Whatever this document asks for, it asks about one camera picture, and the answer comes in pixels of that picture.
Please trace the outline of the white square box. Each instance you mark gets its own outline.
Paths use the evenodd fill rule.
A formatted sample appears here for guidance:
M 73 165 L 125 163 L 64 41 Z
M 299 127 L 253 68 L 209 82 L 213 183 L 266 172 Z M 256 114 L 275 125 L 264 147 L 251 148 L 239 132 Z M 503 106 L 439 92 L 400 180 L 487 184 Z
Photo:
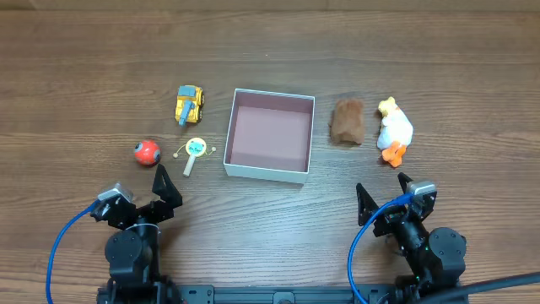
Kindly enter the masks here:
M 235 89 L 224 150 L 228 176 L 306 183 L 316 99 Z

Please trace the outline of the brown plush toy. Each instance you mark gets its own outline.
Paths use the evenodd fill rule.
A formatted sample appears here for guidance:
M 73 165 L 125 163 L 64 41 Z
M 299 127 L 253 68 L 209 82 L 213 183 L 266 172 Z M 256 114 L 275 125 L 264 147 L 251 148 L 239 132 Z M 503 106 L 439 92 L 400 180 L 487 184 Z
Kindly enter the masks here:
M 338 100 L 332 111 L 329 128 L 333 143 L 361 145 L 365 140 L 363 102 L 356 98 Z

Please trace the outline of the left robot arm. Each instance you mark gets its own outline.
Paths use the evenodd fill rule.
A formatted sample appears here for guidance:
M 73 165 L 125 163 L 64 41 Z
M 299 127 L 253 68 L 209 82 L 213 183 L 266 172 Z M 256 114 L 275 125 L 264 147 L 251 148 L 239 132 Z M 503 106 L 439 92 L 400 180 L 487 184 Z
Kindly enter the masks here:
M 98 303 L 173 304 L 181 302 L 176 284 L 160 271 L 159 223 L 174 217 L 182 196 L 165 167 L 157 165 L 152 193 L 159 196 L 142 207 L 117 183 L 98 195 L 90 216 L 118 229 L 105 245 L 110 279 L 98 289 Z

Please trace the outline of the white plush duck toy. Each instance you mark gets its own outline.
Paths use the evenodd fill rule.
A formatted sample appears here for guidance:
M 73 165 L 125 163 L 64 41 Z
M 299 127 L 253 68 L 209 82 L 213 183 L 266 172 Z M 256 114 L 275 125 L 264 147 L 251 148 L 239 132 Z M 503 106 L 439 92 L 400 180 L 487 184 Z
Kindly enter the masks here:
M 391 96 L 379 103 L 378 111 L 381 113 L 381 129 L 376 146 L 382 159 L 397 168 L 412 142 L 413 125 Z

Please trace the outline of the yellow and blue toy truck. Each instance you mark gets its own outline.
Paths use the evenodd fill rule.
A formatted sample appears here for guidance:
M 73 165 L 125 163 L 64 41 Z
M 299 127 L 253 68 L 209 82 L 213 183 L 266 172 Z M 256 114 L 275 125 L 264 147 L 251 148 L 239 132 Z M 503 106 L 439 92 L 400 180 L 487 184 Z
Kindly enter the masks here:
M 205 97 L 196 85 L 181 85 L 177 91 L 175 119 L 181 127 L 197 124 L 202 120 Z

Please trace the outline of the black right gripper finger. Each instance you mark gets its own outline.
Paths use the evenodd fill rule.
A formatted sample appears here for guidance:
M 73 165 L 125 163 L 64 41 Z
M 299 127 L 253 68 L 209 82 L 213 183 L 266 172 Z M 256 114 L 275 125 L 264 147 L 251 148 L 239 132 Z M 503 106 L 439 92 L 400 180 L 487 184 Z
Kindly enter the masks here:
M 371 216 L 379 209 L 379 206 L 361 183 L 356 185 L 356 193 L 359 204 L 358 225 L 364 226 Z
M 400 172 L 398 175 L 397 175 L 397 178 L 398 178 L 398 181 L 400 183 L 400 186 L 402 188 L 402 191 L 404 193 L 409 193 L 410 192 L 410 186 L 409 184 L 413 181 L 413 179 L 406 175 L 405 173 L 403 172 Z

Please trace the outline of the red ball toy with eye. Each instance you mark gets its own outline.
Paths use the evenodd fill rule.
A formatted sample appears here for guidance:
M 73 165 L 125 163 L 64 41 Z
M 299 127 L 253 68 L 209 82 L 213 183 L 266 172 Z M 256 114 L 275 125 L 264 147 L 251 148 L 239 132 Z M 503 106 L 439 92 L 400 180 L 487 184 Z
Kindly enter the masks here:
M 154 166 L 160 162 L 161 148 L 153 140 L 143 140 L 135 146 L 134 157 L 142 166 Z

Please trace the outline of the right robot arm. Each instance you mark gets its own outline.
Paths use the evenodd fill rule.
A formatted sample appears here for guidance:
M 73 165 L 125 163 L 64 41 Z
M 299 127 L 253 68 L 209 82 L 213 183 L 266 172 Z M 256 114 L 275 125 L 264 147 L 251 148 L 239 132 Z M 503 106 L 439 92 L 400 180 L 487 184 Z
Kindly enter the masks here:
M 394 286 L 352 286 L 357 303 L 413 303 L 434 293 L 457 287 L 466 269 L 466 238 L 447 227 L 427 231 L 423 221 L 432 213 L 437 196 L 433 182 L 416 182 L 404 173 L 397 175 L 403 194 L 377 205 L 362 184 L 356 185 L 361 227 L 348 253 L 348 280 L 354 282 L 352 262 L 360 237 L 373 229 L 376 237 L 392 236 L 397 254 L 404 257 L 412 273 L 398 276 Z

